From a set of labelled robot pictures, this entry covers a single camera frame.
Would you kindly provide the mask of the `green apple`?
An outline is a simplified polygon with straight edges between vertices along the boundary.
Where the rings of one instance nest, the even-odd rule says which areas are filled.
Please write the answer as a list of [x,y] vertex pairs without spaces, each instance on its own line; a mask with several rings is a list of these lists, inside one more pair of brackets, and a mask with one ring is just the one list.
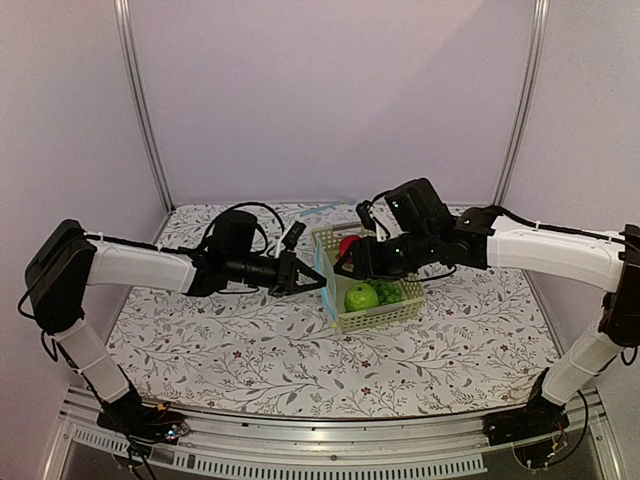
[[345,293],[344,306],[347,312],[376,308],[379,297],[374,287],[365,282],[352,285]]

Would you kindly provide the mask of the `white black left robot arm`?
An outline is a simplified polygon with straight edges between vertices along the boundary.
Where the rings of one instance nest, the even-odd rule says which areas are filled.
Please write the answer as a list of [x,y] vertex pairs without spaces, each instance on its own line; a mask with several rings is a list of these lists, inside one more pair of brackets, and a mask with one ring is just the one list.
[[147,444],[174,444],[189,431],[185,417],[168,404],[144,405],[85,320],[86,288],[124,285],[202,298],[231,282],[264,288],[272,297],[325,287],[326,278],[294,252],[303,223],[283,228],[272,256],[252,248],[260,230],[245,205],[219,214],[194,247],[172,249],[92,234],[73,219],[57,226],[26,267],[26,292],[19,302],[31,305],[25,316],[40,328],[49,357],[64,358],[83,377],[101,407],[99,426]]

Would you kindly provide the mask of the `clear blue zip top bag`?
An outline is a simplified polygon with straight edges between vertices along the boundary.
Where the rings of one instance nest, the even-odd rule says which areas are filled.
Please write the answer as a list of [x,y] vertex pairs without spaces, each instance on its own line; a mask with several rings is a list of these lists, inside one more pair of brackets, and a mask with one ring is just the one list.
[[334,273],[335,256],[328,253],[321,241],[314,243],[314,268],[326,279],[326,285],[320,290],[325,313],[331,327],[341,331],[339,312],[337,308],[337,284]]

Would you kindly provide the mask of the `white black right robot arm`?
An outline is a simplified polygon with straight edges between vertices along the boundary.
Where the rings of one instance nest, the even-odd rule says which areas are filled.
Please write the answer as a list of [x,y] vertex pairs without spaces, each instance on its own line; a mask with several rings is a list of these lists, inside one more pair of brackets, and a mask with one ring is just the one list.
[[595,232],[526,220],[491,205],[453,215],[426,178],[383,195],[401,229],[347,248],[334,271],[352,279],[403,279],[439,263],[449,268],[513,268],[579,281],[604,291],[600,318],[532,387],[526,404],[490,414],[483,432],[501,445],[567,427],[565,406],[627,348],[639,345],[639,228]]

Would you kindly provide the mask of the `light green perforated plastic basket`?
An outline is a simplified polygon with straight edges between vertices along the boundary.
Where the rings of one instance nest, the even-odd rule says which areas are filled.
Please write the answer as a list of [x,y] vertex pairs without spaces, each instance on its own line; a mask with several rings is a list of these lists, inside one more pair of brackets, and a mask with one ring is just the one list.
[[[313,245],[316,241],[321,241],[327,252],[335,256],[335,261],[341,239],[349,235],[376,236],[374,232],[366,230],[357,222],[316,228],[311,231]],[[416,317],[426,299],[423,285],[416,282],[417,276],[415,274],[411,274],[409,280],[398,281],[403,291],[402,301],[379,305],[369,310],[347,312],[344,306],[345,293],[352,285],[358,283],[358,280],[336,274],[335,276],[338,295],[336,303],[341,333],[369,329]]]

